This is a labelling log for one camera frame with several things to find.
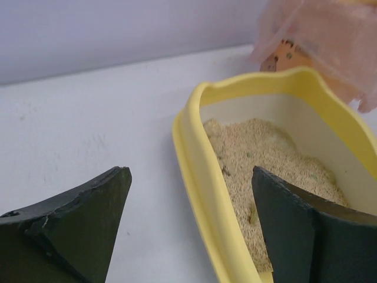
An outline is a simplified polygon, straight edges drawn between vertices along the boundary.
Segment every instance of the gray wall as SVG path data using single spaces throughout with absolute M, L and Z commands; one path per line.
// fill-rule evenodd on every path
M 0 84 L 251 42 L 266 0 L 0 0 Z

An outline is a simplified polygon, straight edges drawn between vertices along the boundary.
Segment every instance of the yellow bin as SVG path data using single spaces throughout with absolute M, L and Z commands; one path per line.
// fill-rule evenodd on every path
M 377 215 L 377 141 L 372 131 L 306 67 L 239 75 L 198 85 L 173 124 L 173 140 L 197 224 L 221 283 L 272 283 L 258 274 L 204 131 L 252 118 L 285 129 L 298 149 L 336 176 L 351 207 Z

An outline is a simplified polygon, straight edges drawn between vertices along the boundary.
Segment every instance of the table surface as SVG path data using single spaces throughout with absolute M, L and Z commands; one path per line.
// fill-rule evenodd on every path
M 2 87 L 0 214 L 128 166 L 133 183 L 107 282 L 217 282 L 171 126 L 198 83 L 255 70 L 247 62 L 251 50 L 245 45 Z M 363 117 L 377 134 L 377 110 Z

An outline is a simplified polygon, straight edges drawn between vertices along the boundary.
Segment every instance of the brown granules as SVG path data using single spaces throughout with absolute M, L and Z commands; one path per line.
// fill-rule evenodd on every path
M 298 152 L 292 139 L 268 121 L 253 119 L 227 126 L 204 124 L 227 185 L 247 248 L 258 272 L 272 271 L 252 190 L 254 166 L 322 198 L 348 206 L 334 175 L 317 159 Z

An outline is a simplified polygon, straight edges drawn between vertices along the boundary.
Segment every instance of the translucent plastic bag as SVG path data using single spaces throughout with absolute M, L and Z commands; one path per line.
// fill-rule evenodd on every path
M 345 103 L 377 107 L 377 7 L 336 0 L 269 0 L 251 59 L 262 71 L 317 69 Z

